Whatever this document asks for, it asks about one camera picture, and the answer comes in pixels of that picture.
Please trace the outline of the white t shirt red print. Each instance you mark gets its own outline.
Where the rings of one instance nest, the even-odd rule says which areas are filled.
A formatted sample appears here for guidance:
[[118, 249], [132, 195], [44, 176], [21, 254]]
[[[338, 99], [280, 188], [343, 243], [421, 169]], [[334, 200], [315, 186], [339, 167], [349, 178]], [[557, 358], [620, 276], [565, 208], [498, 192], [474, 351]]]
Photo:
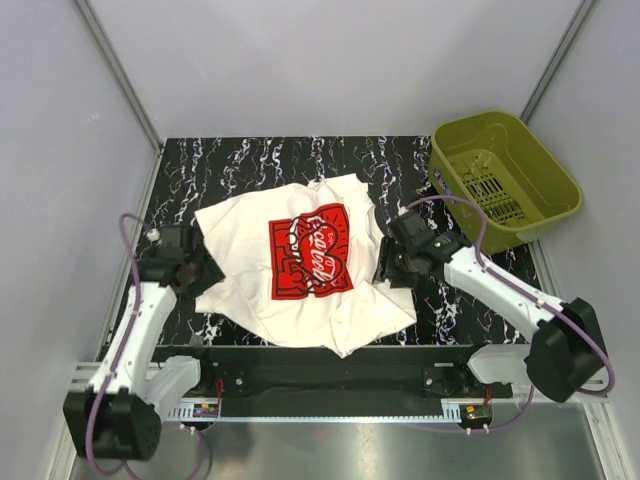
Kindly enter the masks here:
[[410, 289], [373, 280], [383, 233], [354, 174], [245, 193], [195, 218], [225, 276], [196, 299], [199, 313], [341, 358], [417, 321]]

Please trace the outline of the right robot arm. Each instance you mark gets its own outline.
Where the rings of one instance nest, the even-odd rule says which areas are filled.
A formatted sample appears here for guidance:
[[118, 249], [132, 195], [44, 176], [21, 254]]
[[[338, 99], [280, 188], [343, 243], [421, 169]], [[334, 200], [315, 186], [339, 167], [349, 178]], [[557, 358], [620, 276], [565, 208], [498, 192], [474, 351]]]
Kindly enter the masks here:
[[486, 345], [454, 371], [454, 384], [476, 396], [493, 383], [524, 383], [563, 403], [607, 367], [608, 356], [594, 308], [563, 301], [498, 267], [462, 235], [438, 234], [407, 211], [389, 224], [374, 281], [415, 289], [437, 279], [479, 300], [526, 340], [511, 347]]

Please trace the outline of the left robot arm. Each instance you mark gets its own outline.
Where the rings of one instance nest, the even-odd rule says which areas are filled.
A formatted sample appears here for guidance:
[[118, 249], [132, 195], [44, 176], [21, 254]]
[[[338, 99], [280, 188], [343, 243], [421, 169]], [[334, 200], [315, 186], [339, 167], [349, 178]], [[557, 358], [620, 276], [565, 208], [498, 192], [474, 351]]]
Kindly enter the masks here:
[[77, 454], [87, 460], [150, 459], [161, 426], [189, 391], [208, 394], [214, 369], [192, 356], [169, 358], [148, 374], [157, 340], [177, 304], [221, 282], [199, 228], [167, 225], [151, 231], [149, 254], [132, 264], [132, 285], [112, 343], [81, 391], [71, 391], [63, 414]]

